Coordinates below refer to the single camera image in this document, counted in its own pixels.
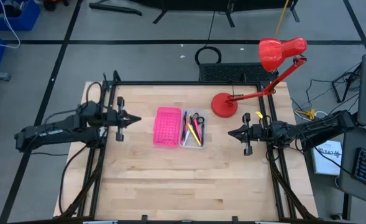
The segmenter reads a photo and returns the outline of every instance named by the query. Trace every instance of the wooden tabletop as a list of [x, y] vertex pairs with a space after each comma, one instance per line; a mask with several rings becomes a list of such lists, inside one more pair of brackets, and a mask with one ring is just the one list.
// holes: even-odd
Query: wooden tabletop
[[[125, 110], [142, 120], [124, 130], [124, 142], [117, 142], [116, 128], [110, 128], [95, 218], [140, 220], [142, 215], [148, 215], [149, 220], [231, 220], [231, 216], [242, 221], [278, 220], [265, 143], [251, 142], [254, 153], [244, 156], [244, 145], [227, 134], [242, 125], [246, 112], [252, 115], [252, 124], [258, 122], [258, 98], [239, 101], [238, 111], [231, 118], [219, 118], [211, 111], [213, 96], [231, 91], [231, 86], [119, 86], [116, 96], [125, 99]], [[276, 91], [278, 119], [295, 124], [286, 83], [278, 84]], [[254, 86], [235, 86], [235, 94], [255, 92]], [[96, 85], [89, 98], [98, 100]], [[160, 106], [206, 110], [206, 148], [153, 145], [153, 123]], [[83, 143], [71, 144], [68, 159], [82, 147]], [[66, 172], [64, 210], [81, 190], [88, 152], [89, 149], [74, 159]], [[303, 155], [285, 149], [285, 159], [292, 190], [317, 216]], [[281, 197], [288, 217], [283, 191]]]

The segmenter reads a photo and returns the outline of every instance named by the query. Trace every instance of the lamp base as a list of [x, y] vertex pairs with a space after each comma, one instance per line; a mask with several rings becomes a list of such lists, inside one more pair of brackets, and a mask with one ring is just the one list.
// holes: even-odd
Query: lamp base
[[229, 118], [237, 112], [238, 102], [232, 101], [226, 103], [226, 100], [230, 97], [232, 97], [232, 95], [229, 93], [219, 93], [213, 97], [211, 105], [215, 115], [222, 118]]

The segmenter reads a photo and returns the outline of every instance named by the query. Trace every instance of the lamp shade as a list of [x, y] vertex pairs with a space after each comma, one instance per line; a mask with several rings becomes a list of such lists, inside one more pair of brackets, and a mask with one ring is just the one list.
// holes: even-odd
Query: lamp shade
[[284, 42], [274, 38], [265, 38], [262, 39], [258, 45], [258, 54], [263, 68], [268, 72], [272, 72], [277, 69], [286, 58], [302, 54], [306, 49], [307, 42], [301, 37]]

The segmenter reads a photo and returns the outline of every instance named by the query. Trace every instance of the pink container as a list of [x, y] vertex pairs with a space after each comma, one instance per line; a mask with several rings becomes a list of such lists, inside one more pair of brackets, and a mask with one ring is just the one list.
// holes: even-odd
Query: pink container
[[152, 142], [161, 146], [178, 146], [180, 126], [180, 108], [159, 107], [153, 126]]

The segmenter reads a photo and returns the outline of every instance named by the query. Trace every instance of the red lamp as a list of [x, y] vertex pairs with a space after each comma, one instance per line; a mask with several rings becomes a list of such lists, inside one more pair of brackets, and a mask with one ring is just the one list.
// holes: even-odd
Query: red lamp
[[213, 97], [211, 104], [213, 113], [222, 118], [229, 118], [237, 111], [238, 100], [274, 94], [275, 86], [307, 61], [307, 59], [301, 55], [306, 49], [307, 42], [301, 37], [284, 42], [274, 38], [262, 39], [258, 45], [258, 54], [260, 62], [266, 71], [272, 72], [276, 70], [288, 57], [293, 57], [293, 65], [266, 86], [261, 92], [244, 96], [233, 96], [229, 93], [217, 94]]

